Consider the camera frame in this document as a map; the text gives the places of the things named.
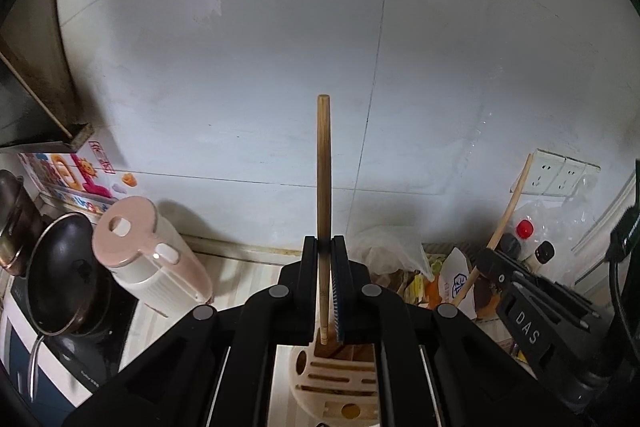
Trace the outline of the light wooden chopstick green tip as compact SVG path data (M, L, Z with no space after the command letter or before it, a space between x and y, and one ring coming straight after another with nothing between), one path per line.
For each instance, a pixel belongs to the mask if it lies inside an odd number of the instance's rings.
M511 219L516 205L518 205L518 201L520 200L525 182L528 178L530 167L532 167L533 165L533 159L534 159L534 155L532 153L529 153L527 155L525 165L521 171L521 174L518 177L518 182L516 182L514 190L512 191L509 204L506 206L506 210L504 210L504 213L500 218L500 221L498 222L498 225L497 225L497 228L495 229L494 234L491 235L491 238L489 239L489 242L487 244L487 248L495 249L496 246L498 245L499 239L501 239L501 236L504 230L506 229L506 225ZM474 267L468 279L466 280L466 282L458 292L458 295L454 297L454 300L452 300L452 304L455 307L460 306L460 303L462 303L466 295L469 294L469 291L472 289L472 287L474 286L475 282L479 277L480 277L480 270L477 269L477 267Z

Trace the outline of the white snack packet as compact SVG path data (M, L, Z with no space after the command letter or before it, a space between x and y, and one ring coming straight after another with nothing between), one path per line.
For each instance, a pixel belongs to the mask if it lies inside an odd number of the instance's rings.
M466 257L459 248L454 247L442 262L438 276L438 291L443 303L453 303L470 275ZM476 320L475 301L472 289L466 294L459 309L470 320Z

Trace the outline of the red cap bottle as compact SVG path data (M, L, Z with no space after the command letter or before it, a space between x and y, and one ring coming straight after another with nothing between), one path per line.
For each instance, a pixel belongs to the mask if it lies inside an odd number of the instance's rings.
M532 237L534 232L535 228L533 223L527 219L521 220L515 227L516 236L518 236L519 239L523 239L523 241Z

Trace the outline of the black cap bottle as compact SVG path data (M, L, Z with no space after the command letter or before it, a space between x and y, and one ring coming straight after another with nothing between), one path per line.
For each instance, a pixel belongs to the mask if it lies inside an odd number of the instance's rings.
M534 252L535 260L540 265L546 265L554 256L554 246L548 241L541 242Z

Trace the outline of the clear plastic bag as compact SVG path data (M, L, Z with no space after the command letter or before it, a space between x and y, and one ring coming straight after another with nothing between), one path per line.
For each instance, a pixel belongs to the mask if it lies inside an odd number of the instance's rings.
M373 274L418 271L430 282L435 280L414 228L378 225L350 236L347 250L350 259L367 265Z

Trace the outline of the pink lid white kettle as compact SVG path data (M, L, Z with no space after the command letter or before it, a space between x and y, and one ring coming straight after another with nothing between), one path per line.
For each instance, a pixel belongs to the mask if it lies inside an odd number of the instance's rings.
M93 230L92 249L122 288L164 317L213 300L203 263L147 198L114 202Z

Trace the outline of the white induction cooker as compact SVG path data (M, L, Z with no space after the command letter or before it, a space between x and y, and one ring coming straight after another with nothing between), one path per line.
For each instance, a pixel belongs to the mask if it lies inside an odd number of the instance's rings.
M104 323L87 336L49 338L39 349L36 392L28 394L28 359L37 333L29 320L25 281L15 279L1 311L1 364L9 382L43 426L64 418L118 373L137 299L113 289Z

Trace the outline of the black frying pan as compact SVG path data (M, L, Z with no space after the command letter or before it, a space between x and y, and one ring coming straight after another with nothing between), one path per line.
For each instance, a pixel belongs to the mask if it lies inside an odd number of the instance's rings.
M103 321L112 284L92 249L93 226L77 212L56 218L40 235L26 274L28 315L37 332L28 360L27 395L37 393L38 353L48 337L87 335Z

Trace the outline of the colourful cartoon box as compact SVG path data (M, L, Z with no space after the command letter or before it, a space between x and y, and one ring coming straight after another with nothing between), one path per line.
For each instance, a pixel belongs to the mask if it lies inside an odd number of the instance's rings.
M97 139L76 153L19 153L18 158L41 194L95 215L118 200L142 195L138 178L116 169Z

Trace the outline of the dark metal pot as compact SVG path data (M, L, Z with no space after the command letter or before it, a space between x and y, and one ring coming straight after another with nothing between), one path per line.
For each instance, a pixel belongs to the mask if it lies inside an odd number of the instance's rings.
M12 277L24 277L44 223L21 176L2 169L0 190L1 268Z

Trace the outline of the white wall power socket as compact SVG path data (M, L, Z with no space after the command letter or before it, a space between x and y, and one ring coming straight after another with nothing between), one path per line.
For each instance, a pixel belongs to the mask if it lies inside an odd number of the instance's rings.
M535 150L523 184L522 195L570 196L580 179L584 176L597 179L600 171L599 166L590 162L551 153L548 150Z

